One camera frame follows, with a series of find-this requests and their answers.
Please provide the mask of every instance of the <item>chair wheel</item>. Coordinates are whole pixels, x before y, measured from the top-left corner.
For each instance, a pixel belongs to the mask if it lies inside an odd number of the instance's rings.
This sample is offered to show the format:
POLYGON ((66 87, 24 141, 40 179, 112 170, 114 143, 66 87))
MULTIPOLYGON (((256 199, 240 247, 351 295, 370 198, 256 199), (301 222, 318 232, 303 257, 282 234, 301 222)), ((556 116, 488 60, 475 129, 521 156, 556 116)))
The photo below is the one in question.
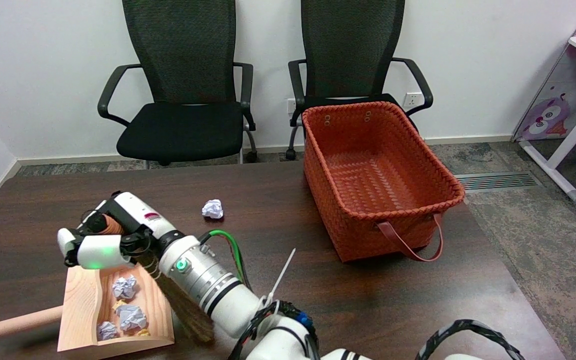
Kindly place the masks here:
POLYGON ((246 153, 245 160, 246 163, 256 163, 257 162, 257 151, 249 151, 246 153))
POLYGON ((289 148, 286 150, 286 160, 295 160, 297 159, 297 151, 294 148, 289 148))

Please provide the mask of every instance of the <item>green cable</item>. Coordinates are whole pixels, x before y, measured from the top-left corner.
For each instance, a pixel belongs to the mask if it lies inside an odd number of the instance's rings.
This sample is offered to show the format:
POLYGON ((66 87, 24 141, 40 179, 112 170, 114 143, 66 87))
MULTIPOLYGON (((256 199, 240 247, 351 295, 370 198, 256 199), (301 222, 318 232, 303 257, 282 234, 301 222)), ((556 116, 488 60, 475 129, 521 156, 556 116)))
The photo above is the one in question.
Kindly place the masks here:
POLYGON ((244 270, 242 265, 242 253, 240 251, 240 247, 237 244, 237 240, 235 240, 233 235, 230 235, 228 232, 224 230, 219 230, 218 228, 216 228, 215 230, 211 230, 210 232, 208 232, 208 234, 210 234, 211 237, 215 237, 217 235, 224 237, 226 238, 226 240, 230 242, 230 246, 232 247, 232 253, 235 258, 235 265, 237 267, 238 278, 240 281, 245 281, 244 270))

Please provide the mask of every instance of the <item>pink poster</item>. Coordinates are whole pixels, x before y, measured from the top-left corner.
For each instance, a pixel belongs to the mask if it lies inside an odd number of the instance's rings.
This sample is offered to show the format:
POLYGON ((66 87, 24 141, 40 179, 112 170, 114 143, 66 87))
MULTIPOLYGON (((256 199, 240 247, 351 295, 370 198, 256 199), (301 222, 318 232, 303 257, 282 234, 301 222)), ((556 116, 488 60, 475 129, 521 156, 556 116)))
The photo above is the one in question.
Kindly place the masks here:
POLYGON ((513 139, 559 139, 566 137, 575 125, 576 48, 569 45, 521 120, 513 139))

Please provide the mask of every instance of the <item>dark wood tabletop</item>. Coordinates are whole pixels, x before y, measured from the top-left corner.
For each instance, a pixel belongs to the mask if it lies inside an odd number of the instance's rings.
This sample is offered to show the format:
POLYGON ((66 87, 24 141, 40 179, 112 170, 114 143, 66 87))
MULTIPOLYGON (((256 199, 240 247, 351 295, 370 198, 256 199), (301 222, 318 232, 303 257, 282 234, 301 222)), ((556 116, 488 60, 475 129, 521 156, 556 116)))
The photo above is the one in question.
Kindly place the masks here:
MULTIPOLYGON (((258 295, 267 294, 297 248, 276 297, 314 319, 320 352, 345 348, 373 360, 413 360, 426 340, 457 319, 476 319, 503 333, 528 360, 563 359, 466 205, 448 211, 441 258, 420 263, 400 255, 342 264, 322 224, 301 162, 148 171, 14 177, 0 189, 0 320, 62 304, 66 267, 57 230, 117 190, 130 191, 179 230, 233 234, 258 295), (221 199, 222 223, 201 208, 221 199)), ((211 246, 222 264, 226 242, 211 246)), ((434 244, 423 250, 434 253, 434 244)), ((0 359, 54 359, 59 325, 0 339, 0 359)), ((122 359, 224 359, 218 342, 197 347, 175 330, 176 344, 122 359)), ((509 359, 472 332, 449 338, 432 356, 465 353, 509 359)))

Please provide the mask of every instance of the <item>cartoon owl picture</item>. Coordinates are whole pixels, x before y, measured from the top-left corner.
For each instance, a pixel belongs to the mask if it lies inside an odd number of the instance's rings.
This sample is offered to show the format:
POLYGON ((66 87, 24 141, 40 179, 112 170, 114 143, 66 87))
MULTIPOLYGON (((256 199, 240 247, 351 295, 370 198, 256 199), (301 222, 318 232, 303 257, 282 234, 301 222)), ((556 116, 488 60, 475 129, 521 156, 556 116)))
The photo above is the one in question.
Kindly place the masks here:
POLYGON ((570 116, 570 105, 564 99, 566 94, 544 100, 530 109, 525 116, 527 125, 521 137, 525 141, 560 138, 566 135, 564 121, 570 116))

